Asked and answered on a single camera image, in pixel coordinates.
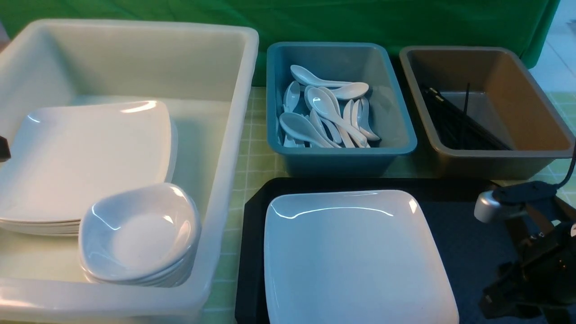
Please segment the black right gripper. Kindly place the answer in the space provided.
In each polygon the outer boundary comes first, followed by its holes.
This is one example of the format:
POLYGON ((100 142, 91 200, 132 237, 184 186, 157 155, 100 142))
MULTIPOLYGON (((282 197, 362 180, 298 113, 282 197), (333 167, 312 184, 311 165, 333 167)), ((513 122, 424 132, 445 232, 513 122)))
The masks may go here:
POLYGON ((560 198, 544 211, 526 208, 533 219, 544 221, 541 232, 520 241, 518 260, 499 266, 497 280, 483 289, 478 306, 488 320, 574 320, 575 209, 560 198))

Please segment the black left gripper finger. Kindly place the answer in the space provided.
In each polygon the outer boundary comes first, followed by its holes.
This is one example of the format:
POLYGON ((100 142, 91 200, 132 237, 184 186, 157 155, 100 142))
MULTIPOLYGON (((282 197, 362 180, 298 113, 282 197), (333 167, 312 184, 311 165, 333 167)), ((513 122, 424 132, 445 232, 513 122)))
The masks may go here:
POLYGON ((0 162, 6 162, 11 156, 8 140, 0 137, 0 162))

